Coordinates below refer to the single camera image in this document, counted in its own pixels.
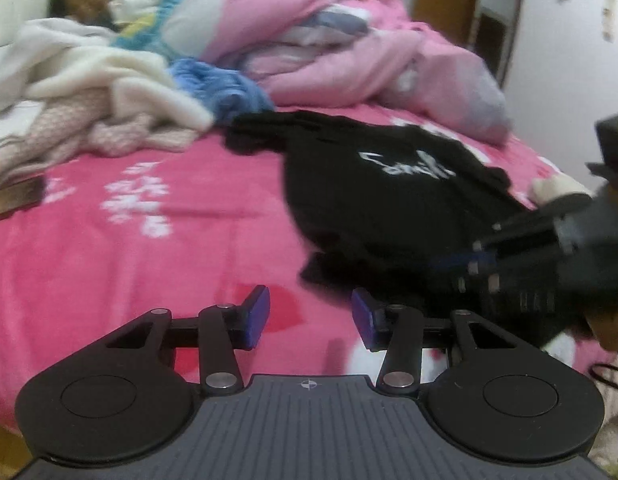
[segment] blue cloth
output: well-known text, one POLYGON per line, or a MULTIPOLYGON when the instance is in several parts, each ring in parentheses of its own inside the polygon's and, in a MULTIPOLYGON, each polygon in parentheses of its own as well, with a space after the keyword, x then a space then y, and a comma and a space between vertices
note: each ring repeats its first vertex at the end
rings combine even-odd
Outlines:
POLYGON ((173 13, 173 10, 180 5, 180 2, 182 2, 182 0, 160 0, 158 3, 158 10, 156 10, 153 22, 151 22, 150 25, 134 31, 131 35, 122 31, 111 46, 117 46, 118 48, 125 48, 127 50, 148 50, 161 54, 169 60, 176 59, 178 57, 177 54, 162 41, 160 30, 163 23, 173 13))
POLYGON ((169 72, 176 85, 208 108, 222 126, 241 114, 274 109, 265 91, 237 70, 185 58, 174 62, 169 72))

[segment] bed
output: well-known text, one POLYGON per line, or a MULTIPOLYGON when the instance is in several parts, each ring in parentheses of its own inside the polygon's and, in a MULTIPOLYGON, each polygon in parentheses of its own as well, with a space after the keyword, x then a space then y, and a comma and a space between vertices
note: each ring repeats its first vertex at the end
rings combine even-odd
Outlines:
MULTIPOLYGON (((13 22, 38 17, 30 8, 39 11, 26 0, 0 23, 0 56, 13 22)), ((531 181, 558 172, 515 137, 496 148, 377 104, 305 109, 419 124, 460 140, 483 164, 506 170, 512 193, 529 206, 531 181)), ((29 378, 94 339, 152 308, 190 317, 210 304, 239 303, 260 283, 270 288, 271 315, 258 348, 238 352, 246 380, 254 373, 375 380, 383 356, 364 349, 346 301, 298 278, 311 247, 287 210, 281 166, 276 153, 228 152, 212 130, 185 153, 81 155, 48 170, 43 203, 0 222, 0 427, 17 432, 14 401, 29 378)), ((547 351, 583 373, 611 358, 567 334, 547 351)), ((179 373, 195 381, 197 366, 196 352, 179 351, 179 373)), ((426 351, 423 380, 444 367, 426 351)))

